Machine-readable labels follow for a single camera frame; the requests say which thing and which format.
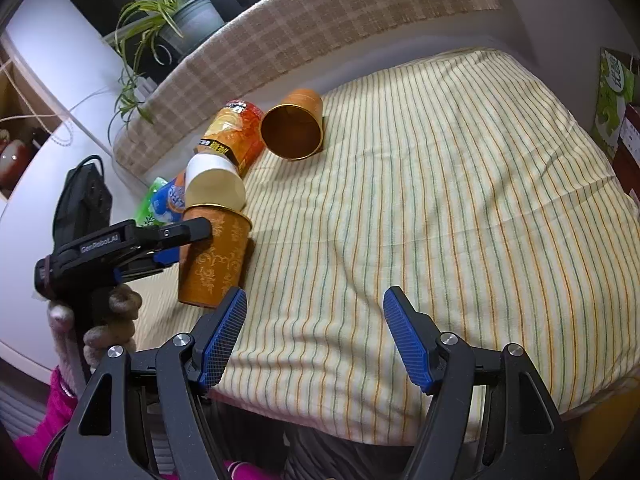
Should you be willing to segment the pink sleeve forearm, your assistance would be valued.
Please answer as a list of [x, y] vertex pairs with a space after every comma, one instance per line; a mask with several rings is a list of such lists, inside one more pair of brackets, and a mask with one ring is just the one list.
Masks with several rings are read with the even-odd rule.
[[54, 436], [70, 422], [77, 406], [77, 396], [57, 367], [52, 375], [44, 419], [30, 436], [14, 441], [26, 464], [37, 470], [40, 460]]

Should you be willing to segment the left gloved hand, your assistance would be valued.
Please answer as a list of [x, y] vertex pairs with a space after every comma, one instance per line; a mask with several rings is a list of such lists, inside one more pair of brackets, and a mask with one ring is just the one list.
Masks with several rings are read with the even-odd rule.
[[80, 356], [94, 370], [107, 350], [113, 346], [122, 346], [127, 351], [136, 350], [134, 321], [138, 318], [141, 307], [142, 297], [137, 292], [126, 284], [117, 286], [108, 298], [111, 313], [104, 321], [87, 330], [80, 349], [77, 349], [72, 337], [75, 331], [73, 310], [64, 304], [49, 302], [47, 320], [58, 354], [58, 370], [64, 393], [77, 396], [85, 388], [83, 384], [76, 385], [74, 375]]

